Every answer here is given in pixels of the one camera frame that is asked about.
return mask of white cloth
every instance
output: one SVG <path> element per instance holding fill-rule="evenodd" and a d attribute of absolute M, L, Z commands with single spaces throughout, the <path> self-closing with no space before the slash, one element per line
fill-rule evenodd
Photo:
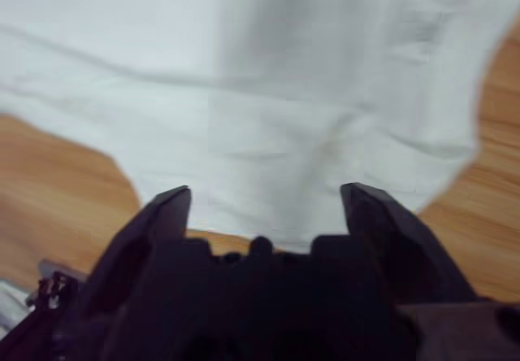
<path fill-rule="evenodd" d="M 340 185 L 419 210 L 477 150 L 479 82 L 520 0 L 0 0 L 0 105 L 112 156 L 143 202 L 292 250 Z"/>

